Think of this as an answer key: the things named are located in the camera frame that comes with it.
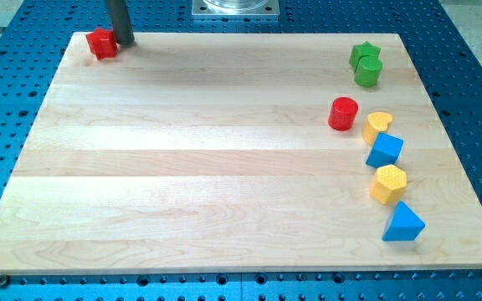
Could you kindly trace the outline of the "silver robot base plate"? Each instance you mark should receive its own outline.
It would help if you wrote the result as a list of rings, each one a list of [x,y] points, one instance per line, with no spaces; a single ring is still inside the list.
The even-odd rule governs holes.
[[[279,0],[192,0],[198,17],[278,16]]]

